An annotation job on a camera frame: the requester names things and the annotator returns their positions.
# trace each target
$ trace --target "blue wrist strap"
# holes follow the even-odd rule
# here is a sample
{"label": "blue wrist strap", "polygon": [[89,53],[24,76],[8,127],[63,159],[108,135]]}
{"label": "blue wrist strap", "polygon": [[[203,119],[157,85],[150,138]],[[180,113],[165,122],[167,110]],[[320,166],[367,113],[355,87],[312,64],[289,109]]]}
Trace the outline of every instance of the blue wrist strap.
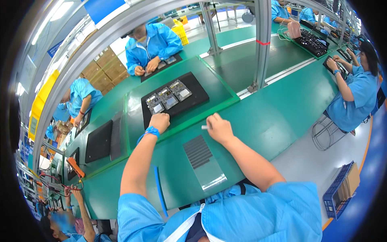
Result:
{"label": "blue wrist strap", "polygon": [[147,129],[145,130],[145,133],[143,133],[143,135],[141,135],[141,136],[139,137],[139,139],[137,140],[137,144],[139,144],[139,142],[140,142],[140,140],[142,139],[142,137],[143,137],[144,135],[146,135],[146,134],[154,134],[154,135],[157,136],[157,138],[160,137],[159,130],[156,129],[155,127],[153,127],[153,126],[150,126],[149,128],[147,128]]}

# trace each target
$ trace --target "hand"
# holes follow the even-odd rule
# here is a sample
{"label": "hand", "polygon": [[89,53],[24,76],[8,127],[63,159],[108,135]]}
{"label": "hand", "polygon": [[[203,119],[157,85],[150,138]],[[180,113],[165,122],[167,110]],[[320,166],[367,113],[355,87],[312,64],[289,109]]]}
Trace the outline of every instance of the hand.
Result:
{"label": "hand", "polygon": [[79,112],[78,116],[74,119],[74,127],[78,127],[80,122],[82,121],[83,115]]}
{"label": "hand", "polygon": [[141,66],[136,66],[136,68],[134,69],[134,74],[136,75],[136,76],[142,76],[142,75],[144,75],[145,74],[145,71],[144,71],[144,69],[141,67]]}
{"label": "hand", "polygon": [[66,206],[70,207],[71,206],[71,190],[69,187],[65,187],[65,200],[66,200]]}
{"label": "hand", "polygon": [[350,57],[355,56],[355,53],[353,53],[349,48],[347,48],[347,53],[349,54]]}
{"label": "hand", "polygon": [[327,60],[327,66],[334,72],[335,70],[338,70],[337,64],[332,58],[328,58]]}
{"label": "hand", "polygon": [[82,194],[80,193],[80,191],[79,190],[72,190],[72,193],[73,193],[73,195],[74,195],[74,197],[75,197],[75,199],[78,201],[78,203],[83,203],[83,197],[82,197]]}
{"label": "hand", "polygon": [[157,113],[152,115],[151,121],[149,122],[149,127],[153,126],[159,130],[159,133],[162,134],[168,128],[171,123],[169,122],[169,114],[167,113]]}
{"label": "hand", "polygon": [[146,72],[151,73],[156,70],[156,68],[159,66],[160,58],[158,56],[154,57],[152,60],[148,62],[148,66],[146,68]]}
{"label": "hand", "polygon": [[332,59],[336,62],[342,63],[344,60],[340,58],[338,55],[332,56]]}
{"label": "hand", "polygon": [[217,113],[208,116],[207,126],[210,127],[208,134],[221,145],[224,145],[234,137],[230,122],[222,119]]}

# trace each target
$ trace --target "blue floor stripe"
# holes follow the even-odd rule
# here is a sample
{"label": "blue floor stripe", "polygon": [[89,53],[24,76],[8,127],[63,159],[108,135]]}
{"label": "blue floor stripe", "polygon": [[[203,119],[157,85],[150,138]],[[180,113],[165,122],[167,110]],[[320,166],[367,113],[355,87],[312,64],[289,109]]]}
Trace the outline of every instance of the blue floor stripe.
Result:
{"label": "blue floor stripe", "polygon": [[359,229],[382,182],[387,165],[387,111],[385,103],[373,117],[367,156],[360,173],[360,186],[339,220],[323,231],[323,242],[349,241]]}

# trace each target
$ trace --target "ceiling light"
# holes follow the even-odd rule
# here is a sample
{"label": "ceiling light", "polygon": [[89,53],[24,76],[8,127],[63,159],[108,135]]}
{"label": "ceiling light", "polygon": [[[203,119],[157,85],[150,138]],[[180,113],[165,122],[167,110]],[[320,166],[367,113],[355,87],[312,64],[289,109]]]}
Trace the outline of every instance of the ceiling light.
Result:
{"label": "ceiling light", "polygon": [[52,8],[52,10],[48,13],[48,15],[44,19],[42,25],[39,27],[38,32],[36,33],[34,39],[32,40],[32,42],[31,42],[32,45],[36,44],[36,42],[38,41],[39,35],[42,33],[42,31],[45,28],[45,26],[47,25],[48,21],[52,18],[54,13],[59,9],[59,7],[62,5],[63,2],[64,2],[64,0],[59,0],[55,4],[55,6]]}
{"label": "ceiling light", "polygon": [[65,13],[69,10],[69,8],[73,5],[74,2],[64,2],[62,5],[58,8],[58,10],[54,13],[52,18],[50,19],[50,22],[55,21],[57,19],[60,19],[65,15]]}

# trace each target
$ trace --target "hair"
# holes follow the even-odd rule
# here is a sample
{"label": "hair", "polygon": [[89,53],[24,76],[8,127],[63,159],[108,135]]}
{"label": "hair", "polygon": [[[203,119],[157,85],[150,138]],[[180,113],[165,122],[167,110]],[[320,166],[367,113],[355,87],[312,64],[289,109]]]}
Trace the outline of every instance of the hair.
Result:
{"label": "hair", "polygon": [[361,52],[364,52],[367,57],[368,67],[372,75],[378,75],[378,56],[372,44],[368,41],[364,41],[359,47]]}
{"label": "hair", "polygon": [[59,239],[54,238],[53,236],[54,231],[50,228],[50,226],[51,226],[51,222],[47,216],[44,216],[40,219],[40,228],[45,234],[47,241],[50,241],[50,242],[60,241]]}

